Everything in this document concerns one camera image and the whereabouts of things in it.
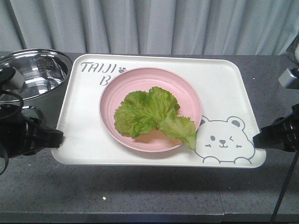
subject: white tray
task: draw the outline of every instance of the white tray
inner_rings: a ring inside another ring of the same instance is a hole
[[[108,134],[99,116],[101,93],[121,72],[139,67],[173,71],[198,92],[205,123],[196,152],[184,145],[140,152]],[[52,154],[63,164],[255,168],[266,158],[265,150],[252,144],[259,130],[240,71],[224,60],[83,55],[74,62],[57,129],[64,141]]]

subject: bear ear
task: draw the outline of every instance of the bear ear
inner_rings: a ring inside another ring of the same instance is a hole
[[[240,128],[242,130],[244,130],[244,128],[245,128],[244,121],[239,117],[235,117],[235,116],[229,117],[227,122],[237,126],[238,128]]]
[[[210,120],[207,118],[207,117],[205,117],[205,116],[201,116],[201,122],[200,122],[200,125],[202,125],[202,124],[204,124],[204,123],[207,123],[207,122],[209,122]]]

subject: black cable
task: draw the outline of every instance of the black cable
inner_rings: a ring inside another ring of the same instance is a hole
[[[9,115],[6,115],[6,116],[1,116],[0,117],[0,120],[3,120],[3,119],[7,119],[7,118],[10,118],[14,115],[16,115],[17,113],[21,112],[22,111],[22,108],[24,106],[24,101],[23,101],[23,98],[16,94],[16,93],[13,93],[13,92],[8,92],[8,91],[5,91],[5,90],[0,90],[0,95],[2,94],[6,94],[6,95],[9,95],[9,96],[13,96],[13,97],[16,97],[19,102],[20,102],[20,105],[18,106],[17,109],[15,109],[12,113],[10,113]],[[4,168],[2,171],[0,171],[0,175],[2,175],[5,170],[7,169],[8,167],[8,162],[9,162],[9,158],[8,158],[8,154],[7,154],[7,151],[6,149],[4,148],[4,146],[0,143],[0,154],[3,156],[4,158],[4,161],[5,161],[5,165],[4,165]]]
[[[284,184],[283,184],[283,186],[282,186],[282,189],[281,189],[281,191],[280,191],[278,200],[277,200],[277,202],[276,202],[274,211],[273,211],[272,216],[271,216],[271,219],[270,219],[270,224],[273,224],[274,221],[275,221],[275,218],[276,218],[278,209],[279,209],[280,204],[281,204],[281,202],[282,202],[282,199],[283,199],[283,197],[284,197],[286,188],[287,188],[287,186],[288,186],[288,184],[289,184],[289,181],[290,181],[291,175],[292,175],[292,173],[293,173],[293,170],[294,170],[294,168],[295,168],[295,165],[296,165],[296,162],[297,162],[297,160],[298,160],[298,157],[299,157],[299,150],[297,150],[297,152],[296,152],[296,154],[295,154],[295,156],[294,156],[294,159],[293,159],[293,161],[292,161],[292,164],[291,164],[291,166],[290,166],[290,168],[289,168],[289,171],[288,171],[288,173],[287,173],[287,175],[286,175],[285,182],[284,182]]]
[[[0,172],[0,176],[4,173],[4,171],[6,170],[6,168],[8,167],[8,154],[7,154],[7,151],[6,149],[3,147],[3,145],[0,143],[0,154],[2,154],[4,160],[5,160],[5,165],[4,165],[4,168],[3,170]]]
[[[14,112],[12,112],[11,114],[0,117],[0,120],[10,118],[10,117],[12,117],[12,116],[14,116],[14,115],[16,115],[17,113],[19,113],[19,112],[22,111],[22,108],[23,108],[23,106],[24,106],[24,101],[23,101],[23,98],[22,98],[20,95],[18,95],[18,94],[16,94],[16,93],[13,93],[13,92],[5,91],[5,90],[1,90],[1,91],[0,91],[0,95],[1,95],[1,94],[7,94],[7,95],[9,95],[9,96],[16,97],[16,98],[20,101],[20,105],[19,105],[19,107],[18,107]]]

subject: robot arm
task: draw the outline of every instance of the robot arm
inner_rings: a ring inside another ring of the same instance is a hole
[[[63,141],[63,132],[47,127],[41,111],[35,108],[39,118],[25,117],[21,113],[23,99],[18,94],[6,91],[19,89],[23,83],[23,75],[14,68],[0,68],[0,95],[7,94],[20,101],[19,106],[0,105],[0,157],[5,160],[0,175],[7,168],[9,158],[34,155],[43,148],[58,148]]]

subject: paw print icon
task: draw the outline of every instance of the paw print icon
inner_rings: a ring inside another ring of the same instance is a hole
[[[118,70],[118,72],[119,72],[119,73],[123,73],[123,72],[125,72],[126,70],[127,70],[127,68],[120,67],[119,70]]]

